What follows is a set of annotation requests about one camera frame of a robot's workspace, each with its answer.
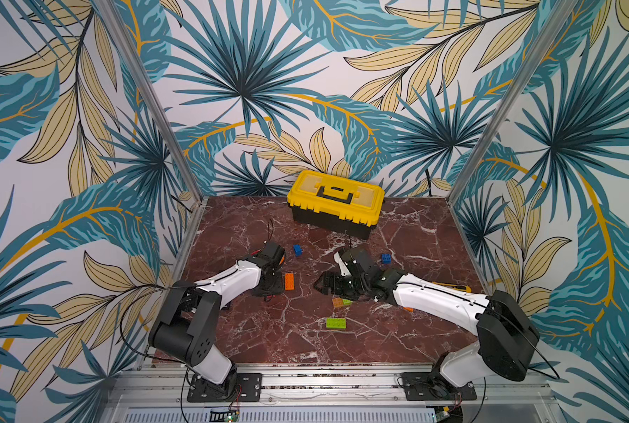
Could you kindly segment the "green 2x4 brick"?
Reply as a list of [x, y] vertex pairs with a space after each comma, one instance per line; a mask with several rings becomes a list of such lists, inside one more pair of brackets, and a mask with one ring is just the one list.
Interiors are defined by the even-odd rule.
[[330, 317], [326, 319], [325, 325], [330, 330], [345, 330], [347, 323], [345, 318]]

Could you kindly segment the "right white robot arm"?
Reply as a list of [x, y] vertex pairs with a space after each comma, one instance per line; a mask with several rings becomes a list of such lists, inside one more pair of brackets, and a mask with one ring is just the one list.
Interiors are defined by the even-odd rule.
[[426, 312], [476, 336], [471, 345], [443, 354], [435, 363], [430, 378], [448, 388], [461, 388], [490, 375], [522, 382], [536, 354], [538, 330], [504, 291], [466, 293], [399, 269], [325, 271], [314, 289], [351, 301], [372, 300]]

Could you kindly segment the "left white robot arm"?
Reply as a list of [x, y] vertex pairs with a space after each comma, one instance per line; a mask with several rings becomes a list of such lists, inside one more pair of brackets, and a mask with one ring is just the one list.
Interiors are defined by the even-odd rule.
[[149, 333], [149, 345], [184, 363], [205, 382], [222, 385], [233, 363], [215, 346], [221, 308], [245, 292], [268, 289], [285, 260], [285, 249], [273, 241], [207, 278], [180, 280], [169, 290]]

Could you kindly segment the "orange 2x4 brick near left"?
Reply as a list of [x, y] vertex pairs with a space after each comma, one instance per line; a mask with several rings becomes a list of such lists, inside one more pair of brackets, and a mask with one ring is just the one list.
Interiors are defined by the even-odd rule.
[[284, 289], [286, 291], [293, 291], [295, 289], [295, 276], [292, 272], [284, 275]]

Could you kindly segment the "yellow black toolbox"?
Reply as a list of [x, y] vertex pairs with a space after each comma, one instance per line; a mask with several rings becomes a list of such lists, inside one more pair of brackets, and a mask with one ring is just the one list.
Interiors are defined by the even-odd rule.
[[293, 219], [362, 240], [377, 226], [383, 188], [311, 170], [300, 172], [287, 195]]

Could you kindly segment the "yellow utility knife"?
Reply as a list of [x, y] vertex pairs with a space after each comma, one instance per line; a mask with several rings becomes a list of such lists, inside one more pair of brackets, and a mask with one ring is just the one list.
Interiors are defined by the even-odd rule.
[[455, 285], [455, 284], [440, 283], [440, 282], [435, 282], [435, 284], [441, 287], [447, 287], [447, 288], [454, 289], [454, 290], [464, 292], [467, 294], [472, 293], [472, 289], [467, 285]]

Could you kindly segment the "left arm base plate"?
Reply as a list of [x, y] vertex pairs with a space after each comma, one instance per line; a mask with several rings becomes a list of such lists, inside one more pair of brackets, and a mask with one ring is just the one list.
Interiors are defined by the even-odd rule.
[[257, 403], [261, 398], [261, 373], [231, 372], [222, 384], [213, 384], [199, 375], [191, 379], [187, 401], [189, 403]]

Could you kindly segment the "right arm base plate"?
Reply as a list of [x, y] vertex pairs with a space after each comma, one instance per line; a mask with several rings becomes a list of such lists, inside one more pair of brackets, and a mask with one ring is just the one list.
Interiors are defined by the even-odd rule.
[[471, 401], [478, 398], [474, 385], [468, 382], [457, 388], [440, 376], [429, 373], [405, 372], [399, 377], [399, 386], [407, 401], [440, 401], [443, 403]]

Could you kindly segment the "aluminium front rail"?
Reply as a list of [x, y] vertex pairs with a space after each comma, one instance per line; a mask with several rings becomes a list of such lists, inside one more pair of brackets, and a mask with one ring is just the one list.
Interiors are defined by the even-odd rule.
[[558, 400], [540, 375], [523, 382], [488, 376], [471, 382], [473, 399], [407, 398], [404, 373], [414, 364], [246, 364], [242, 392], [189, 402], [189, 379], [176, 366], [120, 376], [100, 422], [563, 422]]

